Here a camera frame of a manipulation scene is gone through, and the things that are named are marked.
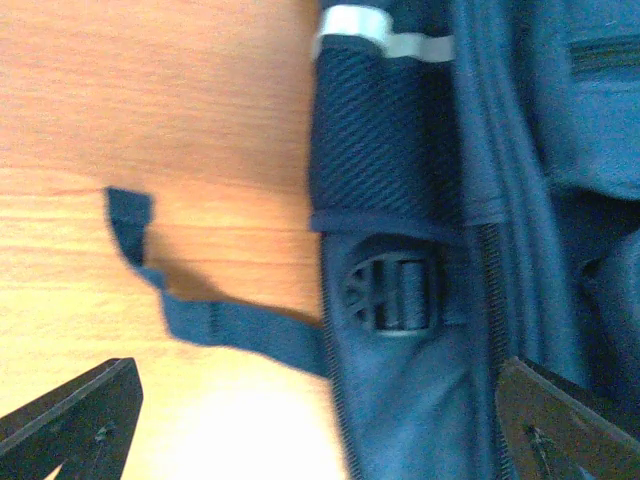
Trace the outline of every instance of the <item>wooden table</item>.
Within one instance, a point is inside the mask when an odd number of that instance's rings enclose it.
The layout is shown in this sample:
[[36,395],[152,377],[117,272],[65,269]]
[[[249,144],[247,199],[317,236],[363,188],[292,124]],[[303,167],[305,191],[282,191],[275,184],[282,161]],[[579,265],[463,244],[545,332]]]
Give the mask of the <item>wooden table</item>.
[[346,478],[328,384],[171,338],[103,188],[149,192],[149,263],[190,299],[317,322],[301,0],[0,6],[0,414],[111,357],[145,401],[125,479]]

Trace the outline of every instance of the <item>plastic buckle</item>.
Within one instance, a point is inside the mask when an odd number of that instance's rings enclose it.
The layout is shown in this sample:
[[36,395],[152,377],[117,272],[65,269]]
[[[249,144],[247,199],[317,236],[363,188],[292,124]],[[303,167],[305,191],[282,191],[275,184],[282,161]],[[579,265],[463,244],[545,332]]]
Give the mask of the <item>plastic buckle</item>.
[[385,252],[357,263],[343,286],[348,315],[386,336],[435,336],[442,288],[435,251]]

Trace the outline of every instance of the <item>mesh side pocket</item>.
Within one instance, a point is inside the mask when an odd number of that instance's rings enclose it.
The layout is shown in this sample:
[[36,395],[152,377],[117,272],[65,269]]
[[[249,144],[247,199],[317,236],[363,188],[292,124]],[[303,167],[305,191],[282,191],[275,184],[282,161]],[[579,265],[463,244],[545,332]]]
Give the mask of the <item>mesh side pocket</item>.
[[448,73],[412,59],[322,52],[311,139],[314,208],[458,223]]

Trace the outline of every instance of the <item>backpack strap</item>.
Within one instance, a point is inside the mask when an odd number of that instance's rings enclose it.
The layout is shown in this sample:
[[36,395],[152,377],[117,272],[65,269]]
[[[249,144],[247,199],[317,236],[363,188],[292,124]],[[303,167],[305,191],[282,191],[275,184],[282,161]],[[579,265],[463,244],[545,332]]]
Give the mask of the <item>backpack strap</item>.
[[151,197],[107,188],[108,214],[122,254],[161,295],[169,331],[205,346],[227,346],[267,355],[290,367],[327,376],[322,330],[267,309],[230,302],[189,302],[167,291],[164,273],[144,266],[145,228]]

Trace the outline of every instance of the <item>zipper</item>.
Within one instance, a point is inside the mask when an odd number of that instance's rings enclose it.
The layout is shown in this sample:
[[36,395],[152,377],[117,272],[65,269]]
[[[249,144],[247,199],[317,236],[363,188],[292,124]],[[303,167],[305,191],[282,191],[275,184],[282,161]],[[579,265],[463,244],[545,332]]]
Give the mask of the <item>zipper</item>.
[[353,480],[364,480],[364,475],[360,468],[360,462],[353,446],[353,436],[351,435],[351,429],[349,428],[349,419],[345,413],[345,401],[343,391],[343,378],[340,374],[340,366],[335,353],[335,337],[336,333],[333,328],[329,314],[329,292],[325,285],[325,260],[324,260],[324,236],[320,239],[320,265],[321,265],[321,280],[322,280],[322,318],[324,319],[324,342],[325,350],[327,354],[327,363],[329,364],[329,381],[331,382],[331,394],[333,396],[333,404],[335,406],[336,414],[338,416],[338,425],[340,428],[340,436],[342,438],[342,445],[344,448],[347,467],[349,474]]
[[[496,224],[482,225],[478,229],[482,256],[482,271],[485,287],[484,307],[489,320],[489,368],[492,391],[502,366],[508,356],[507,299],[503,283],[503,267],[500,251],[500,230]],[[495,402],[492,399],[493,421],[496,426],[496,455],[498,473],[496,478],[510,480],[512,465],[507,441],[500,429]]]
[[640,67],[640,35],[571,43],[571,73]]

